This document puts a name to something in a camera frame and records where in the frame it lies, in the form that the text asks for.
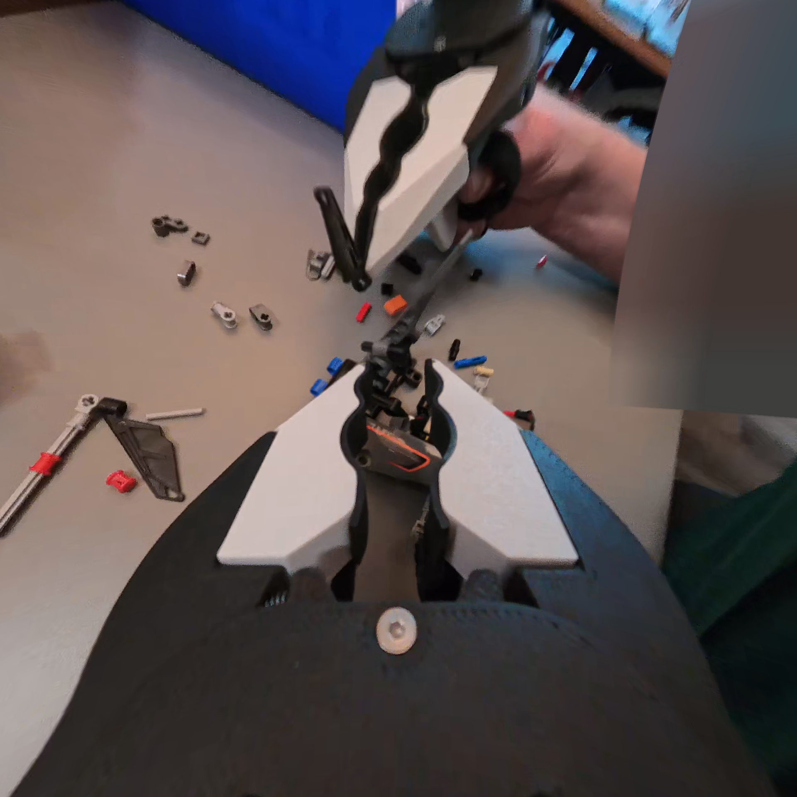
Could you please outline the grey axle black panel assembly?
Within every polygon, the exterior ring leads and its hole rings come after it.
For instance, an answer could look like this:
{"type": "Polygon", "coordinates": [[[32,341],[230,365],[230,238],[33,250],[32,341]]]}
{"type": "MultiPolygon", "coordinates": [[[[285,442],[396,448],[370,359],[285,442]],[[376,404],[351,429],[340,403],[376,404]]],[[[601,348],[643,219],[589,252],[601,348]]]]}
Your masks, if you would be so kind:
{"type": "Polygon", "coordinates": [[[163,428],[130,419],[123,400],[82,395],[73,417],[56,440],[43,450],[15,492],[2,506],[1,532],[5,535],[32,502],[41,487],[56,473],[67,455],[95,424],[103,421],[121,445],[140,480],[161,501],[184,502],[186,494],[178,467],[177,450],[163,428]]]}

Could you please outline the person's green shirt torso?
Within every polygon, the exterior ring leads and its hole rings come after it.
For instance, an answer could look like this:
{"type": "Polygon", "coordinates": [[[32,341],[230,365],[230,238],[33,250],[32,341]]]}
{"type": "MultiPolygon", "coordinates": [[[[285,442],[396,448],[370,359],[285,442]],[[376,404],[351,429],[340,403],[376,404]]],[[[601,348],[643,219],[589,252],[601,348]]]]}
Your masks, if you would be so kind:
{"type": "Polygon", "coordinates": [[[663,573],[732,721],[796,795],[796,463],[672,533],[663,573]]]}

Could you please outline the blue plastic bin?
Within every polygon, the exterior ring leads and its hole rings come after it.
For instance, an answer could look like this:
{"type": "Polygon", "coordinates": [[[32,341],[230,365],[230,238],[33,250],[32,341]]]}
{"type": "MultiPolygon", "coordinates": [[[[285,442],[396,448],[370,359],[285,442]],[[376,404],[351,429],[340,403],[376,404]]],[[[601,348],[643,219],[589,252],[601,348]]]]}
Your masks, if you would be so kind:
{"type": "Polygon", "coordinates": [[[338,132],[396,1],[126,1],[338,132]]]}

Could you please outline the person's right hand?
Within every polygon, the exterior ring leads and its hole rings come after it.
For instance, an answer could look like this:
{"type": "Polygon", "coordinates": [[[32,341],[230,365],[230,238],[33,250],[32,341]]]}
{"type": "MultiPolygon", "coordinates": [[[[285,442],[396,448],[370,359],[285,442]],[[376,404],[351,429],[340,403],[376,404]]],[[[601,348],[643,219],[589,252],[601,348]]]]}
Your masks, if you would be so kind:
{"type": "Polygon", "coordinates": [[[647,149],[543,85],[504,130],[521,181],[490,221],[459,221],[456,239],[529,228],[619,286],[647,149]]]}

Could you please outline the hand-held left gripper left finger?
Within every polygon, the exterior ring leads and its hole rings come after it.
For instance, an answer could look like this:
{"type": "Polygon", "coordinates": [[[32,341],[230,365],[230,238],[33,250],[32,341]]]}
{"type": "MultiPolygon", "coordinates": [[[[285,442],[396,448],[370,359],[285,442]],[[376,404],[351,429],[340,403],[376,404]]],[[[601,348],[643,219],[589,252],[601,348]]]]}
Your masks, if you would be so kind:
{"type": "Polygon", "coordinates": [[[364,466],[370,369],[353,368],[274,432],[217,560],[321,572],[339,601],[354,597],[367,546],[364,466]]]}

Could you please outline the grey orange-striped lego panel assembly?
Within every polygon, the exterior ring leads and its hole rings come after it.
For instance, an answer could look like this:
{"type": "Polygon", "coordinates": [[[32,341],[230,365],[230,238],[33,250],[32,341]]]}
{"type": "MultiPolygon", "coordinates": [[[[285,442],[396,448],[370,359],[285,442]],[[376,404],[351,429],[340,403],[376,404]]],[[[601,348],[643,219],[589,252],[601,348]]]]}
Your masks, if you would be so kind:
{"type": "Polygon", "coordinates": [[[416,422],[404,411],[395,396],[401,386],[417,388],[423,375],[416,368],[412,348],[423,334],[424,312],[433,295],[472,241],[466,234],[445,255],[424,290],[403,310],[393,325],[376,342],[364,342],[366,371],[367,442],[356,455],[356,461],[372,473],[380,473],[400,481],[429,484],[433,468],[440,465],[440,453],[427,441],[425,426],[429,422],[428,402],[420,401],[421,419],[416,422]]]}

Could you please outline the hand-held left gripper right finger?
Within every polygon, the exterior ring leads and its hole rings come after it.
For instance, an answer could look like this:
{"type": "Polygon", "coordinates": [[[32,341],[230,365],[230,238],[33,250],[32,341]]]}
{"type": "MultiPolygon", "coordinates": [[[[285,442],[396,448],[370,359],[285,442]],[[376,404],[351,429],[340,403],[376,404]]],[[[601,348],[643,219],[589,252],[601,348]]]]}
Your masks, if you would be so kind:
{"type": "Polygon", "coordinates": [[[523,432],[436,359],[424,365],[442,461],[415,548],[422,601],[452,601],[476,572],[500,586],[522,569],[572,570],[579,554],[523,432]]]}

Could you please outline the wooden desk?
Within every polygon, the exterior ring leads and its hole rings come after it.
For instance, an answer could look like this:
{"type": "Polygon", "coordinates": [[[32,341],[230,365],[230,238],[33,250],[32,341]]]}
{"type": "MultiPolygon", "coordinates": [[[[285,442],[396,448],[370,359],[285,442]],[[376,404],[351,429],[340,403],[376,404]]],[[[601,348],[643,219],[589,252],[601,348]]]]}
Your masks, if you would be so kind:
{"type": "Polygon", "coordinates": [[[623,51],[638,65],[652,74],[667,78],[672,64],[671,57],[651,45],[642,35],[630,34],[623,29],[615,17],[609,15],[599,2],[551,1],[549,4],[557,14],[573,17],[602,37],[615,48],[623,51]]]}

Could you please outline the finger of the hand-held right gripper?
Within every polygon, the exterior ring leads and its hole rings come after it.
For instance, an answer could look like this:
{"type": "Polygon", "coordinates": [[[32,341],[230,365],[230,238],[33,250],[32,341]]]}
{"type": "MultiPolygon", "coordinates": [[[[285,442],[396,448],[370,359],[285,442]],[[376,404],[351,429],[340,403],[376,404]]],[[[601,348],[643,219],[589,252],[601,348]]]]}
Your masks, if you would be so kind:
{"type": "Polygon", "coordinates": [[[433,90],[426,128],[377,204],[365,260],[369,276],[378,276],[422,233],[442,252],[452,246],[457,233],[453,201],[469,176],[465,134],[496,73],[493,65],[471,66],[433,90]]]}
{"type": "Polygon", "coordinates": [[[370,281],[367,259],[379,204],[396,187],[403,158],[429,125],[430,85],[399,77],[376,80],[344,147],[344,257],[347,281],[370,281]]]}

